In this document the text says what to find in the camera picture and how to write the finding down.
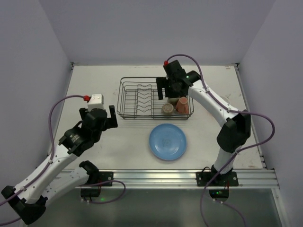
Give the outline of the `speckled grey cup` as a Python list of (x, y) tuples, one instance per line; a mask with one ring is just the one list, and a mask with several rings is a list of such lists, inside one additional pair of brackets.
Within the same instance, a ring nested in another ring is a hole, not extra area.
[(166, 103), (162, 106), (162, 112), (164, 114), (172, 114), (174, 112), (174, 106), (170, 103)]

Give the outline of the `blue plate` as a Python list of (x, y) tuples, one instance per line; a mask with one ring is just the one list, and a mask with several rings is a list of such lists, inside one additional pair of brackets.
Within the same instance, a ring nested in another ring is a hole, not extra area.
[(171, 123), (163, 123), (153, 128), (148, 142), (151, 153), (164, 161), (177, 160), (187, 150), (185, 133)]

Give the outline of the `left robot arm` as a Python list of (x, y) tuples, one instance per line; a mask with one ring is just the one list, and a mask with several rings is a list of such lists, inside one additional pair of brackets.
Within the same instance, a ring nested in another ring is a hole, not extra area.
[(98, 168), (90, 161), (81, 162), (66, 178), (55, 178), (99, 142), (102, 132), (118, 127), (115, 107), (109, 106), (109, 111), (107, 113), (100, 106), (81, 108), (81, 121), (64, 133), (59, 143), (52, 147), (50, 155), (23, 181), (1, 191), (5, 201), (25, 224), (36, 222), (47, 205), (69, 190), (97, 180)]

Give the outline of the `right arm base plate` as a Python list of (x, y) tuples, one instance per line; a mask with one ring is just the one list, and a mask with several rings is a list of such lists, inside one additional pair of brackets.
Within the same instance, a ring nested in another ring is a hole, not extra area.
[[(202, 171), (196, 172), (196, 184), (198, 187), (204, 187), (212, 179), (212, 177), (217, 173), (213, 168), (205, 167)], [(237, 173), (233, 170), (229, 171), (226, 174), (218, 174), (217, 177), (212, 180), (208, 187), (225, 187), (225, 186), (238, 186), (238, 177)]]

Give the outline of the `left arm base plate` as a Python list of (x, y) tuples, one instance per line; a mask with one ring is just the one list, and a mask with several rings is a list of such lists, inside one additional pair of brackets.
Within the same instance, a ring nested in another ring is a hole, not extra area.
[(103, 183), (103, 186), (112, 186), (111, 180), (114, 179), (114, 173), (110, 171), (96, 171), (89, 174), (88, 180), (81, 186)]

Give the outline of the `pink cup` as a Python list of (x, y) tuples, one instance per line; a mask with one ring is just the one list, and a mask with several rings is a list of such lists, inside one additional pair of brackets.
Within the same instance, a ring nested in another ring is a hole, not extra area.
[(186, 97), (181, 97), (178, 100), (176, 110), (179, 114), (189, 114), (188, 99)]

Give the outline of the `orange white bowl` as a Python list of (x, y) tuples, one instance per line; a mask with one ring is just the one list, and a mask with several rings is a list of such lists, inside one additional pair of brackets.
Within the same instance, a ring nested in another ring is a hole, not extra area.
[(229, 98), (225, 97), (225, 96), (220, 96), (221, 99), (223, 99), (228, 105), (231, 105)]

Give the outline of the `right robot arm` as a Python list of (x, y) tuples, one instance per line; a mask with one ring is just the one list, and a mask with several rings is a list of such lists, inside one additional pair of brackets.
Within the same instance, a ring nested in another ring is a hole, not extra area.
[(220, 147), (212, 170), (225, 175), (233, 169), (233, 161), (228, 160), (246, 143), (251, 134), (251, 117), (244, 111), (229, 105), (201, 80), (201, 75), (192, 70), (186, 72), (179, 61), (165, 61), (165, 77), (157, 77), (158, 98), (190, 97), (197, 101), (214, 117), (220, 132), (216, 141)]

